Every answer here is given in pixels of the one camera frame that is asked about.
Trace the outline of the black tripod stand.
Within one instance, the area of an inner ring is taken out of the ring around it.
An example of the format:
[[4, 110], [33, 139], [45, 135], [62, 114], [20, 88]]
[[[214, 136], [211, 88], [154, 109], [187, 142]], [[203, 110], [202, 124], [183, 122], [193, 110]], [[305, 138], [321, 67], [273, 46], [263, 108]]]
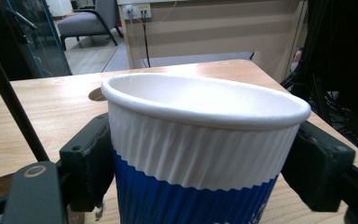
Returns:
[[358, 0], [307, 0], [307, 35], [281, 85], [358, 147]]

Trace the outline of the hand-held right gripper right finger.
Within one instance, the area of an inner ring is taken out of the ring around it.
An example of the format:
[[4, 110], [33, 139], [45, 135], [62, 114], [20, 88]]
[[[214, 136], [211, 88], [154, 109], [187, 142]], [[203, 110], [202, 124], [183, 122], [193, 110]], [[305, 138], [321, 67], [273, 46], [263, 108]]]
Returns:
[[356, 188], [345, 176], [355, 152], [312, 123], [302, 123], [282, 168], [287, 184], [312, 211], [336, 212], [340, 202], [356, 202]]

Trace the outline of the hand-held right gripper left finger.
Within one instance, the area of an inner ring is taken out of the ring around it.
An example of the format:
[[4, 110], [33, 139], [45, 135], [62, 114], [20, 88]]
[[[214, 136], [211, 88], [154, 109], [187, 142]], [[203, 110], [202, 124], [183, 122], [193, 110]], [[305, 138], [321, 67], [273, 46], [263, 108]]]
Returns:
[[92, 119], [60, 150], [62, 170], [69, 175], [69, 204], [76, 212], [101, 208], [115, 172], [108, 114]]

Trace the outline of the white wall power outlet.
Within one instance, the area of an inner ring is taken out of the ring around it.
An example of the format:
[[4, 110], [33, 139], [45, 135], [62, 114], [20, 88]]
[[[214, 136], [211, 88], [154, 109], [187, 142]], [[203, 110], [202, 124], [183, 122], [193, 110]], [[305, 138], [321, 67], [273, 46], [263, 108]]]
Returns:
[[123, 13], [126, 20], [149, 19], [151, 17], [151, 6], [149, 3], [124, 5]]

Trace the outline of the dark cabinet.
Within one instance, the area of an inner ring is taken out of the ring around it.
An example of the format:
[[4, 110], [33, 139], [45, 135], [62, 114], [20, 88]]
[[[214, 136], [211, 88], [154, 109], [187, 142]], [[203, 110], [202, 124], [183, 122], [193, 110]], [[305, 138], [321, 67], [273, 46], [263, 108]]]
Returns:
[[46, 0], [0, 0], [0, 64], [10, 80], [72, 74]]

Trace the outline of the beige wooden partition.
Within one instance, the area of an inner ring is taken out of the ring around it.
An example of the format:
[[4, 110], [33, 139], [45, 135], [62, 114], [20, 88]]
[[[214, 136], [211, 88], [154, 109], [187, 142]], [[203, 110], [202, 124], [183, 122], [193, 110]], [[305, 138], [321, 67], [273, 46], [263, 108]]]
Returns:
[[[123, 6], [147, 4], [149, 19], [124, 18]], [[131, 68], [196, 63], [212, 58], [253, 62], [285, 79], [302, 43], [307, 0], [117, 0]]]

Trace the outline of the blue and white paper cup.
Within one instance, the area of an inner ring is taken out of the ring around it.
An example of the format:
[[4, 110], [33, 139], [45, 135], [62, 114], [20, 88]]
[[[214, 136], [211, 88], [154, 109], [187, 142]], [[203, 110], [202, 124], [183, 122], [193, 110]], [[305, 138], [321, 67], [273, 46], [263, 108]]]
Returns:
[[126, 74], [108, 101], [121, 224], [258, 224], [310, 106], [207, 77]]

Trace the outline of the dark brown double cup holder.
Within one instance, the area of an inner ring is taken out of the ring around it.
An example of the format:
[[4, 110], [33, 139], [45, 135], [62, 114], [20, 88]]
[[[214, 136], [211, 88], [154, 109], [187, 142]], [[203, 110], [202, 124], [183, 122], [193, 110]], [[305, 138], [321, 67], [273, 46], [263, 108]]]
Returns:
[[[69, 204], [69, 175], [60, 161], [48, 158], [1, 64], [0, 96], [36, 158], [11, 176], [8, 193], [0, 197], [0, 224], [71, 224], [74, 215], [83, 222], [86, 212], [73, 211]], [[104, 202], [92, 211], [99, 221]]]

